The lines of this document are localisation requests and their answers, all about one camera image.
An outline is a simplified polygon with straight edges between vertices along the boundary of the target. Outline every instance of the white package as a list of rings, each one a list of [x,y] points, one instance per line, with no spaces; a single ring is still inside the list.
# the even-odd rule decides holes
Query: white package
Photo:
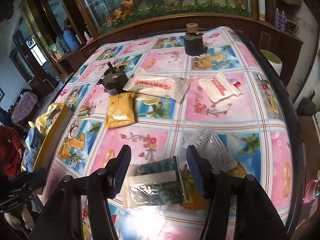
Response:
[[[190,81],[186,78],[150,74],[142,68],[138,68],[133,77],[129,78],[123,90],[161,98],[172,98],[180,103],[189,86]]]
[[[239,96],[242,94],[222,72],[218,72],[216,76],[210,79],[199,79],[198,83],[214,103],[232,95]]]
[[[216,132],[211,127],[201,127],[189,137],[183,148],[194,145],[200,157],[207,159],[212,168],[223,172],[230,171],[238,166],[237,160],[229,153]]]

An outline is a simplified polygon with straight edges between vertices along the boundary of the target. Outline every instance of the person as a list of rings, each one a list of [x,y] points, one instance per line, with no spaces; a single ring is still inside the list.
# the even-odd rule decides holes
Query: person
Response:
[[[18,132],[19,136],[22,138],[24,138],[27,135],[27,133],[23,129],[21,129],[20,127],[18,127],[12,122],[11,114],[8,113],[6,110],[2,109],[1,106],[0,106],[0,123],[2,123],[4,126],[14,128]]]
[[[8,178],[21,172],[23,154],[24,147],[17,131],[11,127],[0,125],[0,155]]]

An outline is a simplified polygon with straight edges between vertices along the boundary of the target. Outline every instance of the yellow plastic snack package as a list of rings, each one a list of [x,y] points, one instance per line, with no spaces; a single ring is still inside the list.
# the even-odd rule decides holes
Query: yellow plastic snack package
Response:
[[[135,123],[133,112],[134,92],[109,96],[107,117],[104,128],[117,128]]]

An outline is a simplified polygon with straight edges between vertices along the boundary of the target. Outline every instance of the blue bottle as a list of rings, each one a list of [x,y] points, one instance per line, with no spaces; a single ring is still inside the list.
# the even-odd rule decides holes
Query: blue bottle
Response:
[[[77,49],[80,48],[80,44],[78,43],[75,35],[71,30],[64,30],[63,31],[63,38],[68,44],[69,48],[71,51],[76,51]]]
[[[285,16],[284,11],[282,11],[280,14],[280,31],[281,32],[284,32],[286,23],[287,23],[287,17]]]
[[[275,13],[275,27],[278,30],[280,29],[280,12],[279,12],[278,8],[277,8],[276,13]]]

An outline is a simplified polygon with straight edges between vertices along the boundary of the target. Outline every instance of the white bottle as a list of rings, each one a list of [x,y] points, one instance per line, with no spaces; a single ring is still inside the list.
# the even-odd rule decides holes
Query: white bottle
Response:
[[[85,36],[85,38],[87,39],[87,41],[90,39],[90,36],[89,36],[88,33],[84,32],[84,36]]]

